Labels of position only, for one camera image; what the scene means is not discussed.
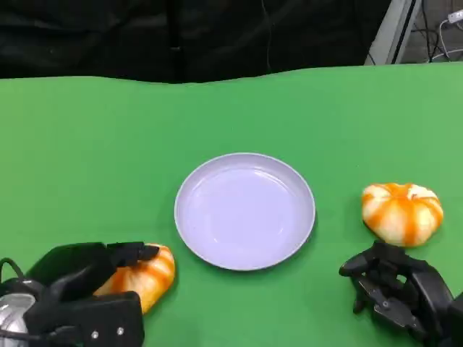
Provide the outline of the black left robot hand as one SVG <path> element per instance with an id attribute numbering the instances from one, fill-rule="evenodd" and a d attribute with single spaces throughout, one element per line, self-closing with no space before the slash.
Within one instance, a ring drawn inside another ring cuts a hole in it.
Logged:
<path id="1" fill-rule="evenodd" d="M 159 249 L 143 242 L 58 246 L 42 256 L 26 278 L 40 283 L 58 301 L 76 301 L 92 296 L 118 269 L 151 260 Z"/>

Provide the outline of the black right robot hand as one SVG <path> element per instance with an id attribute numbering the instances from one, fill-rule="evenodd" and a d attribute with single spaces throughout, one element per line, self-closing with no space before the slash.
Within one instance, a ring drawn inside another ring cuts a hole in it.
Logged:
<path id="1" fill-rule="evenodd" d="M 424 346 L 461 346 L 462 301 L 440 273 L 401 247 L 374 241 L 339 269 L 355 289 L 353 312 L 371 317 L 394 332 L 404 331 Z"/>

